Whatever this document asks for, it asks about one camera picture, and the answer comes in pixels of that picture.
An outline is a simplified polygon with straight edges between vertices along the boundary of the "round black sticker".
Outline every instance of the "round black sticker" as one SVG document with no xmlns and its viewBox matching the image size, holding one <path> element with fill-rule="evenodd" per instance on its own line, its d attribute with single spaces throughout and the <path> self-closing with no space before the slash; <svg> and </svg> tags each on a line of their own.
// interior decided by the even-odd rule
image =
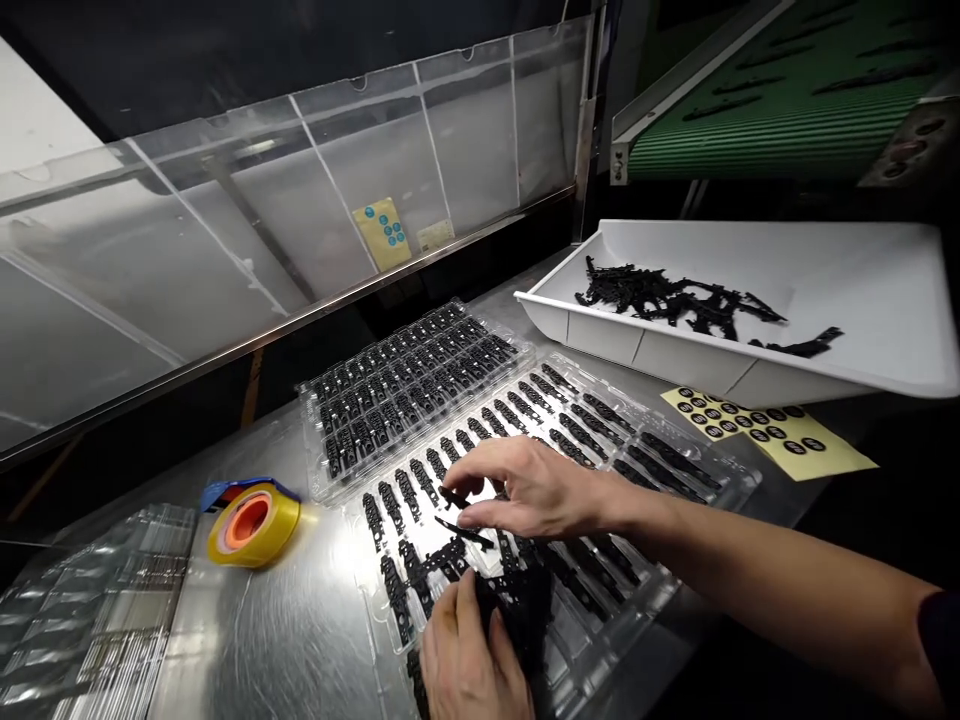
<svg viewBox="0 0 960 720">
<path fill-rule="evenodd" d="M 816 438 L 803 438 L 800 442 L 802 442 L 811 450 L 815 450 L 817 452 L 823 452 L 824 450 L 827 449 L 827 446 L 824 445 L 819 440 L 817 440 Z"/>
</svg>

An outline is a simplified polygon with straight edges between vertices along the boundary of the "green conveyor belt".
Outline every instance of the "green conveyor belt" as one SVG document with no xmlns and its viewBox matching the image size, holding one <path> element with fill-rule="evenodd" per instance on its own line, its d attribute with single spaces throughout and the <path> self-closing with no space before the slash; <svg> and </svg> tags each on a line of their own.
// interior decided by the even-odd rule
<svg viewBox="0 0 960 720">
<path fill-rule="evenodd" d="M 947 69 L 943 34 L 917 8 L 798 0 L 638 138 L 629 178 L 859 177 Z"/>
</svg>

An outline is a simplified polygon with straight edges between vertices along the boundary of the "sleeve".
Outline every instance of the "sleeve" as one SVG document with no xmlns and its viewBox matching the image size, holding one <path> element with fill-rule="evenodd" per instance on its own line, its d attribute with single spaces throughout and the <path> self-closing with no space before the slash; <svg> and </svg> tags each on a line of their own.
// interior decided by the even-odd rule
<svg viewBox="0 0 960 720">
<path fill-rule="evenodd" d="M 947 715 L 960 716 L 960 593 L 938 592 L 925 599 L 917 629 Z"/>
</svg>

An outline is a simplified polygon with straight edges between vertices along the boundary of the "yellow label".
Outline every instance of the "yellow label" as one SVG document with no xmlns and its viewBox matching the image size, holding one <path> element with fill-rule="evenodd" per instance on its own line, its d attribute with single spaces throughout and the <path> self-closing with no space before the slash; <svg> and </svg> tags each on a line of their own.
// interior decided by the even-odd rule
<svg viewBox="0 0 960 720">
<path fill-rule="evenodd" d="M 711 441 L 723 440 L 753 427 L 750 410 L 704 395 L 692 388 L 674 388 L 660 397 L 676 408 L 677 412 Z"/>
<path fill-rule="evenodd" d="M 453 225 L 450 224 L 449 219 L 444 219 L 418 232 L 417 242 L 420 243 L 420 249 L 423 252 L 428 252 L 446 245 L 454 237 Z"/>
<path fill-rule="evenodd" d="M 686 387 L 668 390 L 661 397 L 710 440 L 746 434 L 797 481 L 877 467 L 796 405 L 746 410 Z"/>
<path fill-rule="evenodd" d="M 353 219 L 370 248 L 380 272 L 405 263 L 412 257 L 407 233 L 392 198 L 384 198 L 353 211 Z"/>
<path fill-rule="evenodd" d="M 768 422 L 757 423 L 747 435 L 794 480 L 813 480 L 877 467 L 873 460 L 796 405 L 752 414 L 761 415 Z"/>
</svg>

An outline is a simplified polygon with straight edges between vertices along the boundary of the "hand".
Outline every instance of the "hand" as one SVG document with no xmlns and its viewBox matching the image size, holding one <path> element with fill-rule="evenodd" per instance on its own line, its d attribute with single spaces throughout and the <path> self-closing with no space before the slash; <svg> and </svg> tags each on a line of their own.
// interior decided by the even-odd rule
<svg viewBox="0 0 960 720">
<path fill-rule="evenodd" d="M 444 487 L 479 493 L 484 478 L 506 486 L 509 502 L 484 500 L 460 513 L 460 527 L 521 537 L 574 537 L 610 529 L 611 508 L 637 490 L 614 472 L 580 467 L 528 437 L 484 440 L 453 464 Z"/>
<path fill-rule="evenodd" d="M 431 720 L 533 720 L 530 687 L 499 610 L 487 644 L 473 570 L 437 600 L 420 654 Z"/>
</svg>

